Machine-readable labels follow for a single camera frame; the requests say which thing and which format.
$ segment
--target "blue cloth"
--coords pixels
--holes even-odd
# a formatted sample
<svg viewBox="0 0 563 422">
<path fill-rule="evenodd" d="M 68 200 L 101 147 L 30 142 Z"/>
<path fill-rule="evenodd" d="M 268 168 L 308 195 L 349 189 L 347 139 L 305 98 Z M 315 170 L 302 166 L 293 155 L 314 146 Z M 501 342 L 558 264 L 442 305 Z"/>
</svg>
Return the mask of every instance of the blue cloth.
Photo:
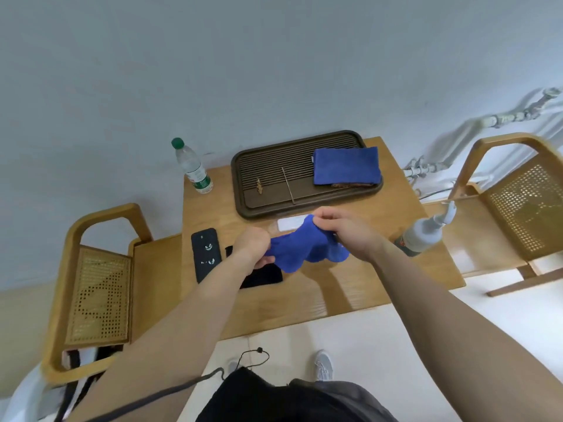
<svg viewBox="0 0 563 422">
<path fill-rule="evenodd" d="M 319 148 L 313 152 L 313 168 L 315 185 L 381 182 L 377 147 Z"/>
<path fill-rule="evenodd" d="M 266 256 L 276 256 L 275 264 L 285 272 L 295 272 L 304 261 L 344 261 L 350 252 L 336 241 L 334 233 L 323 231 L 313 223 L 309 215 L 297 230 L 291 234 L 274 237 Z"/>
</svg>

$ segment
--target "hand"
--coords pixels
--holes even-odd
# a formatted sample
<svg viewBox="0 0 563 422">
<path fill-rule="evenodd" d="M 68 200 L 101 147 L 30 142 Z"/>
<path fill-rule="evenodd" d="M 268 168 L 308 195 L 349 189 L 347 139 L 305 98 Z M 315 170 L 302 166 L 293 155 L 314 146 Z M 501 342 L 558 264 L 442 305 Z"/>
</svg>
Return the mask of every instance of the hand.
<svg viewBox="0 0 563 422">
<path fill-rule="evenodd" d="M 325 231 L 334 231 L 350 253 L 370 262 L 373 253 L 386 241 L 366 221 L 348 210 L 323 206 L 313 212 L 313 223 Z"/>
<path fill-rule="evenodd" d="M 252 269 L 259 269 L 268 263 L 275 262 L 274 256 L 264 256 L 269 248 L 270 234 L 262 228 L 248 227 L 236 238 L 235 244 L 233 244 L 233 255 L 243 255 L 248 258 Z"/>
</svg>

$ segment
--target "plastic water bottle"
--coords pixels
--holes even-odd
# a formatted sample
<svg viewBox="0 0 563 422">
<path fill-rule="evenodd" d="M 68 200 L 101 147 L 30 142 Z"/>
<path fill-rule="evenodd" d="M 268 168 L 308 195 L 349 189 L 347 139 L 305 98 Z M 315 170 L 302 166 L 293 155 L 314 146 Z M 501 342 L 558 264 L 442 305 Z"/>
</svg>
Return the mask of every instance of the plastic water bottle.
<svg viewBox="0 0 563 422">
<path fill-rule="evenodd" d="M 442 228 L 454 220 L 455 202 L 447 204 L 445 213 L 431 218 L 419 219 L 394 241 L 407 256 L 419 255 L 442 239 Z"/>
<path fill-rule="evenodd" d="M 205 168 L 199 161 L 198 155 L 193 149 L 186 146 L 180 138 L 172 140 L 172 146 L 176 150 L 176 160 L 182 166 L 184 174 L 190 179 L 195 190 L 200 194 L 207 194 L 213 189 L 213 182 Z"/>
</svg>

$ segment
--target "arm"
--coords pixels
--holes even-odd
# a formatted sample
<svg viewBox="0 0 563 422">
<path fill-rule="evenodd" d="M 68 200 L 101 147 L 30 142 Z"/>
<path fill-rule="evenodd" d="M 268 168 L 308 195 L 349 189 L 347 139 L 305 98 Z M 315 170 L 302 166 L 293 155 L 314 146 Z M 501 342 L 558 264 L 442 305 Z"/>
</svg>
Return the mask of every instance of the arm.
<svg viewBox="0 0 563 422">
<path fill-rule="evenodd" d="M 68 418 L 80 422 L 201 376 L 227 323 L 236 293 L 265 257 L 270 236 L 248 228 L 221 262 L 172 312 L 128 347 Z M 161 398 L 120 418 L 175 422 L 193 388 Z"/>
<path fill-rule="evenodd" d="M 354 214 L 336 207 L 313 214 L 319 228 L 373 265 L 420 359 L 464 422 L 561 420 L 563 384 L 518 342 Z"/>
</svg>

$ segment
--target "brown tray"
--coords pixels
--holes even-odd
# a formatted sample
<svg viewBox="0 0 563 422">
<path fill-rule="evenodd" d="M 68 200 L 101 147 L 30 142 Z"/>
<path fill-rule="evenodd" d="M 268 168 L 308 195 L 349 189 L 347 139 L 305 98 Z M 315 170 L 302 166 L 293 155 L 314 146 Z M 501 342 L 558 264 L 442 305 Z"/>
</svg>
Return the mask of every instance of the brown tray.
<svg viewBox="0 0 563 422">
<path fill-rule="evenodd" d="M 317 148 L 365 148 L 365 144 L 356 132 L 342 130 L 239 152 L 231 161 L 236 211 L 246 219 L 297 212 L 340 198 L 374 194 L 383 187 L 383 177 L 370 187 L 314 185 L 311 157 Z"/>
</svg>

